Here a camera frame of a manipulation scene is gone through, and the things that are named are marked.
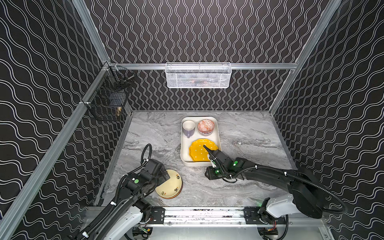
marble countertop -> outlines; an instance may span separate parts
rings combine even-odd
[[[222,151],[229,157],[243,157],[256,163],[291,169],[276,130],[267,112],[134,112],[124,146],[118,158],[103,205],[111,201],[122,175],[140,165],[141,152],[152,144],[152,158],[183,179],[181,193],[163,199],[153,192],[146,200],[158,206],[259,206],[267,197],[286,194],[264,183],[221,179],[208,180],[206,167],[186,167],[180,159],[181,120],[188,116],[211,116],[219,125]]]

yellow plate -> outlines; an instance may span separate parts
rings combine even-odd
[[[212,151],[218,149],[214,142],[206,138],[197,139],[189,147],[189,155],[191,156],[194,162],[209,162],[209,159],[207,157],[208,152],[203,147],[204,144]]]

metal mesh basket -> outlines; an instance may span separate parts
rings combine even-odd
[[[166,63],[169,88],[227,88],[230,63]]]
[[[106,75],[100,83],[90,103],[87,104],[92,116],[98,121],[124,121],[127,102],[126,89],[120,90],[119,82],[115,77]]]

black wallpaper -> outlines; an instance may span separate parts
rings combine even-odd
[[[115,63],[291,63],[328,1],[85,2]]]
[[[296,165],[349,207],[326,214],[337,240],[384,239],[383,62],[384,1],[344,0],[275,115]]]
[[[118,67],[118,77],[127,71]],[[137,71],[128,102],[135,110],[269,110],[289,70],[232,71],[228,88],[168,88],[164,71]]]
[[[0,0],[0,219],[100,68],[71,1]]]
[[[12,239],[62,239],[80,231],[125,119],[126,114],[119,122],[98,122],[89,112],[85,114]]]

white tray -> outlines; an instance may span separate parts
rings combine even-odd
[[[197,125],[199,124],[199,122],[201,120],[204,120],[204,119],[212,120],[215,123],[215,129],[214,129],[213,133],[209,136],[203,135],[197,129]],[[181,121],[181,126],[187,120],[191,120],[195,123],[195,133],[191,137],[187,138],[187,136],[184,135],[183,130],[181,129],[181,150],[180,150],[181,161],[183,161],[183,164],[187,167],[212,166],[211,162],[194,162],[192,160],[191,156],[189,155],[189,147],[197,139],[206,138],[206,139],[209,139],[212,142],[214,142],[216,144],[216,146],[218,147],[218,149],[221,151],[220,136],[218,134],[217,120],[213,117],[186,117]]]

